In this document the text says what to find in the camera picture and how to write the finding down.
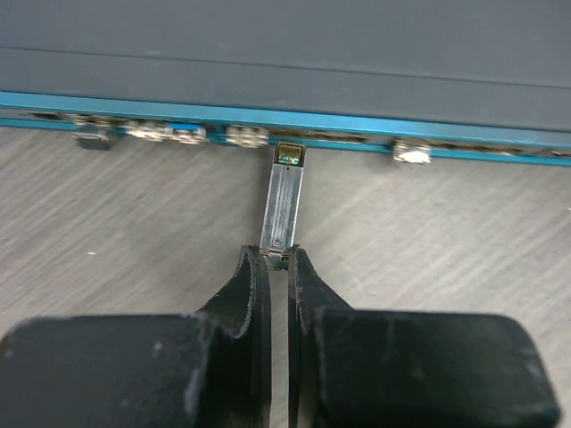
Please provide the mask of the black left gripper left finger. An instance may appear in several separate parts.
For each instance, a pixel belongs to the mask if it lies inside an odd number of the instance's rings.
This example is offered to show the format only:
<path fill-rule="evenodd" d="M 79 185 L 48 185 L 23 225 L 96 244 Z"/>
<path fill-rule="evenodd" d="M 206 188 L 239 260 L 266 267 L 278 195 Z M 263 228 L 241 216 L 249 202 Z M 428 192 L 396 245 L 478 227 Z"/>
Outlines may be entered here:
<path fill-rule="evenodd" d="M 196 425 L 269 426 L 271 298 L 258 247 L 242 247 L 235 273 L 198 313 L 212 330 Z"/>

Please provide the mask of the grey blue network switch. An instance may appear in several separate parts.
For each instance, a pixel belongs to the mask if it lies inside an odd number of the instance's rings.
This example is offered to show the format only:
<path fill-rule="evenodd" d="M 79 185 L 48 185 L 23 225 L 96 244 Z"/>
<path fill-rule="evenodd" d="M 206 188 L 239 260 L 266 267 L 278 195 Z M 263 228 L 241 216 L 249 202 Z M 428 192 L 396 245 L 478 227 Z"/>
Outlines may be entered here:
<path fill-rule="evenodd" d="M 4 1 L 1 122 L 566 166 L 567 1 Z"/>

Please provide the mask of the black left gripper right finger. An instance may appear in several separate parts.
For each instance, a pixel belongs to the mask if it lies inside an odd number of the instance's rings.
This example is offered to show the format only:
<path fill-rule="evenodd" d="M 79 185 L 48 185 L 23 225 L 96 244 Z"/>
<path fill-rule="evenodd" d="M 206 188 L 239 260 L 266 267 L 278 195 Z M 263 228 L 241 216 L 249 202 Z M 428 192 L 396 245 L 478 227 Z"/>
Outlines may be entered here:
<path fill-rule="evenodd" d="M 313 427 L 319 412 L 319 346 L 315 316 L 352 306 L 326 284 L 306 250 L 295 245 L 288 257 L 288 425 Z"/>

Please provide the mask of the silver SFP module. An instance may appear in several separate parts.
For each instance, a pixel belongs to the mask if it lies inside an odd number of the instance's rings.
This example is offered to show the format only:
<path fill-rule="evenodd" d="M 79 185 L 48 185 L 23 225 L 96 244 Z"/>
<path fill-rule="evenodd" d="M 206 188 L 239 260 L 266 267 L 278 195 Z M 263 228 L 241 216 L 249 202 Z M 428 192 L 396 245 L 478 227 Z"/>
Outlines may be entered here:
<path fill-rule="evenodd" d="M 278 142 L 274 151 L 262 222 L 260 251 L 267 266 L 287 269 L 302 189 L 306 147 Z"/>

